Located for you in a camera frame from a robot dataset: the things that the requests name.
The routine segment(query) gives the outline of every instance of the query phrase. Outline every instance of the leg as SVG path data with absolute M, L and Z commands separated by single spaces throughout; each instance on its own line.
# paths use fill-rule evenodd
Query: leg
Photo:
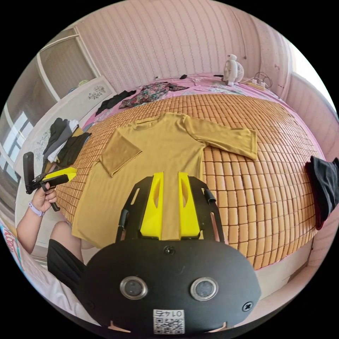
M 86 241 L 84 239 L 81 239 L 81 249 L 82 250 L 89 250 L 93 247 L 94 246 L 91 243 L 89 243 L 88 241 Z
M 64 221 L 57 222 L 50 238 L 68 249 L 81 262 L 84 262 L 81 254 L 81 239 L 72 235 L 72 228 L 68 223 Z
M 71 232 L 68 223 L 60 221 L 55 224 L 48 244 L 47 268 L 76 295 L 86 266 L 81 254 L 81 240 Z

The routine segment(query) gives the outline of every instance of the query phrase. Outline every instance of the wristband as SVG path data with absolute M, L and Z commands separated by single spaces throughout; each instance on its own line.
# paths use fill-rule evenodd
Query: wristband
M 45 214 L 45 212 L 36 209 L 31 202 L 29 202 L 28 205 L 37 216 L 43 216 Z

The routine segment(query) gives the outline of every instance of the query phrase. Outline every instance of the qr code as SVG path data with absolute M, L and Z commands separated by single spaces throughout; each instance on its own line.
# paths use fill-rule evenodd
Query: qr code
M 155 310 L 154 334 L 184 334 L 185 318 L 183 311 Z

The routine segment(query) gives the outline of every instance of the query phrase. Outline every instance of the screw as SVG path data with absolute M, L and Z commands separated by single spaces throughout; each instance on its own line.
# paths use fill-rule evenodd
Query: screw
M 91 310 L 94 310 L 94 309 L 95 309 L 94 303 L 93 303 L 92 301 L 88 301 L 88 302 L 87 302 L 87 306 L 88 306 L 88 308 L 91 309 Z
M 249 311 L 253 307 L 253 302 L 249 301 L 243 306 L 243 312 Z
M 175 249 L 173 246 L 165 246 L 165 248 L 163 249 L 163 252 L 167 255 L 172 255 L 175 253 Z

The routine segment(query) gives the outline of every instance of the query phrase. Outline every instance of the hand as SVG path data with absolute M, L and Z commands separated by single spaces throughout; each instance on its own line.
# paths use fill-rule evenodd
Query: hand
M 126 329 L 122 329 L 122 328 L 120 328 L 120 327 L 114 326 L 112 320 L 111 320 L 111 325 L 110 325 L 108 328 L 114 329 L 114 330 L 116 330 L 116 331 L 131 333 L 131 331 L 127 331 Z
M 49 183 L 46 183 L 47 192 L 44 192 L 42 187 L 36 190 L 34 193 L 32 204 L 33 206 L 41 212 L 46 212 L 50 207 L 52 202 L 57 201 L 57 193 L 53 189 L 49 189 Z
M 213 333 L 213 332 L 222 331 L 222 330 L 224 330 L 224 329 L 226 329 L 226 328 L 227 328 L 227 325 L 226 325 L 226 323 L 224 322 L 224 324 L 223 324 L 222 327 L 217 328 L 217 329 L 214 329 L 214 330 L 212 330 L 212 331 L 208 331 L 208 333 Z

